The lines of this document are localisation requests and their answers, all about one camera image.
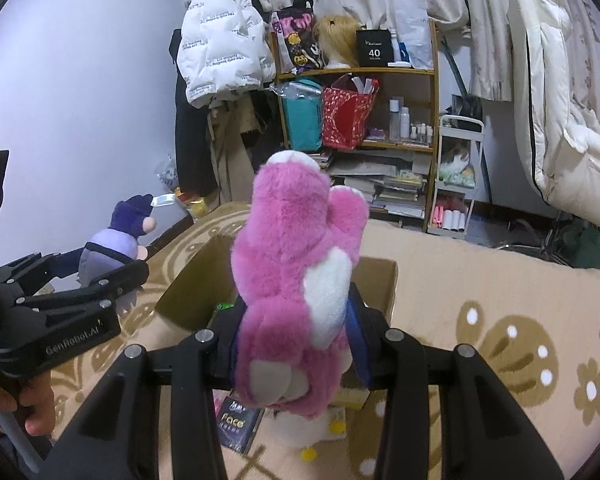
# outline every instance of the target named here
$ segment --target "yellow circle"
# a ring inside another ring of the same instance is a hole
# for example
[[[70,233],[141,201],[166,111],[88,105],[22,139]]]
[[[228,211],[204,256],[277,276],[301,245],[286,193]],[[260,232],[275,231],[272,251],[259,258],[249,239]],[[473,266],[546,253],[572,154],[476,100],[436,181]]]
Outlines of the yellow circle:
[[[347,431],[347,424],[342,420],[334,420],[329,425],[329,431],[331,434],[340,435]]]
[[[303,449],[300,453],[300,458],[303,462],[313,462],[317,456],[318,452],[313,447]]]

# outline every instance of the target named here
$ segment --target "blue gripper pad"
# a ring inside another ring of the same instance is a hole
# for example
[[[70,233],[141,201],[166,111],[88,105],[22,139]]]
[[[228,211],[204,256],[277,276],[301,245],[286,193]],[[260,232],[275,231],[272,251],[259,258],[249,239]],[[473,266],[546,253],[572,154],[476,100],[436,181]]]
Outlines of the blue gripper pad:
[[[362,383],[368,388],[371,385],[371,369],[369,367],[369,346],[366,342],[365,333],[362,330],[362,325],[358,319],[355,301],[360,298],[359,294],[349,293],[347,300],[347,310],[345,316],[345,330],[351,349],[351,356],[356,367],[356,374]]]

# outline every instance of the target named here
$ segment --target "human hand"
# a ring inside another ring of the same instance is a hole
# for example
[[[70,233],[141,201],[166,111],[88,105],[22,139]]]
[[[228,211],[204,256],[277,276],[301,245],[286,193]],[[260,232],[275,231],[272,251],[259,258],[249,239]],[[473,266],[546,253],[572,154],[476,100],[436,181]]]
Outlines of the human hand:
[[[22,406],[32,407],[32,413],[25,422],[27,433],[31,436],[41,436],[53,431],[56,425],[56,409],[51,389],[51,372],[27,382],[18,400]],[[16,400],[0,387],[0,413],[14,412],[17,407]]]

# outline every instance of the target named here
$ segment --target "pink plush toy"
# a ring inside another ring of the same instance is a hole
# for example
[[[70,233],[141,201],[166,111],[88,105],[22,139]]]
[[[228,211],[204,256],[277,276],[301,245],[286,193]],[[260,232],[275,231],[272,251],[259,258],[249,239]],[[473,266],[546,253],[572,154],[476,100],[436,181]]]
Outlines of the pink plush toy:
[[[368,215],[361,193],[330,187],[304,153],[261,168],[232,251],[247,304],[235,369],[243,403],[311,417],[333,399],[351,364],[344,318]]]

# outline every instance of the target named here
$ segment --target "white rolling cart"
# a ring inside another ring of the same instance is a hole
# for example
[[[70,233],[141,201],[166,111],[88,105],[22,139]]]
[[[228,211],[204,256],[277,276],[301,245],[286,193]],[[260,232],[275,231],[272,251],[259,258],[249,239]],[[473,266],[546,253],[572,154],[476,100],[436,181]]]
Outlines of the white rolling cart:
[[[463,130],[460,126],[462,123],[473,123],[480,126],[479,132],[472,132],[470,130]],[[463,139],[470,142],[470,159],[469,164],[474,167],[474,173],[476,175],[476,187],[469,188],[458,186],[456,184],[446,184],[440,180],[440,163],[442,161],[442,150],[443,148],[448,149],[450,141],[445,139]],[[433,207],[429,215],[429,221],[427,225],[427,232],[435,235],[447,236],[450,238],[464,239],[469,229],[469,222],[471,214],[474,211],[475,193],[477,191],[477,175],[480,171],[480,161],[482,160],[482,152],[484,149],[484,123],[476,119],[469,117],[462,117],[456,115],[444,115],[440,117],[440,132],[438,138],[438,164],[436,165],[436,180],[434,183],[434,195],[433,195]],[[434,224],[434,216],[436,213],[436,202],[439,194],[443,196],[458,196],[462,199],[465,205],[468,207],[466,213],[466,219],[464,222],[464,229],[452,230],[443,229]]]

